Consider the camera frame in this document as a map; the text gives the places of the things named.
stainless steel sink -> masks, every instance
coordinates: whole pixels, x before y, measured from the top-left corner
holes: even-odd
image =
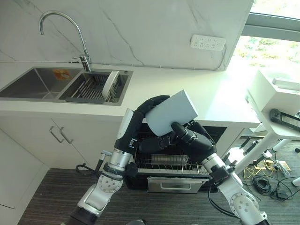
[[[0,91],[0,98],[55,99],[80,71],[34,67]]]
[[[117,82],[108,97],[103,97],[102,89],[112,71],[34,67],[1,89],[0,100],[121,105],[133,71],[118,70]]]

white plate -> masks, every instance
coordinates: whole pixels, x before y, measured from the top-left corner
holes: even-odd
[[[119,71],[112,71],[111,74],[109,74],[109,76],[105,82],[105,85],[102,89],[102,95],[105,100],[108,97],[110,88],[112,87],[113,84],[115,84],[117,82],[118,75],[119,75]]]

floor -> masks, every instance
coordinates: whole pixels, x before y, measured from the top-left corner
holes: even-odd
[[[296,147],[300,147],[300,142],[291,142],[277,153],[277,159],[285,160],[291,167],[292,176],[300,176],[300,153],[294,151]],[[278,173],[278,176],[284,178],[281,173]],[[295,192],[299,188],[293,187],[291,180],[293,179],[286,180],[285,184]],[[96,178],[78,175],[75,170],[49,170],[19,225],[59,225],[68,219],[82,195],[96,181]],[[279,202],[269,196],[260,195],[252,186],[249,188],[261,198],[260,208],[266,211],[273,225],[300,225],[300,192],[293,199]],[[220,193],[212,193],[211,198],[221,207],[229,209],[227,201]],[[240,224],[237,219],[215,210],[208,202],[206,193],[147,193],[130,190],[126,185],[113,195],[96,224],[124,225],[136,218],[145,219],[149,225]]]

label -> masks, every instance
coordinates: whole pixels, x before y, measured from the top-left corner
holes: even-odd
[[[53,69],[56,80],[70,80],[71,75],[67,69]]]

faucet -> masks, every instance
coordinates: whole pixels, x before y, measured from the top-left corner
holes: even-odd
[[[84,39],[83,39],[83,35],[80,31],[80,28],[78,27],[78,25],[75,23],[75,21],[70,17],[68,16],[67,14],[64,14],[62,12],[59,12],[59,11],[47,11],[45,13],[43,13],[39,19],[39,32],[40,34],[44,34],[44,31],[43,31],[43,23],[44,23],[44,20],[47,16],[49,15],[60,15],[62,17],[65,17],[67,20],[69,20],[77,29],[78,31],[78,34],[79,34],[79,37],[80,37],[80,40],[81,40],[81,43],[83,45],[83,51],[84,51],[84,54],[80,54],[79,57],[75,57],[75,58],[72,58],[72,59],[80,59],[81,60],[81,63],[83,65],[83,68],[86,72],[90,72],[91,71],[91,58],[88,54],[88,50],[86,49],[86,46],[85,46],[85,42],[84,42]]]

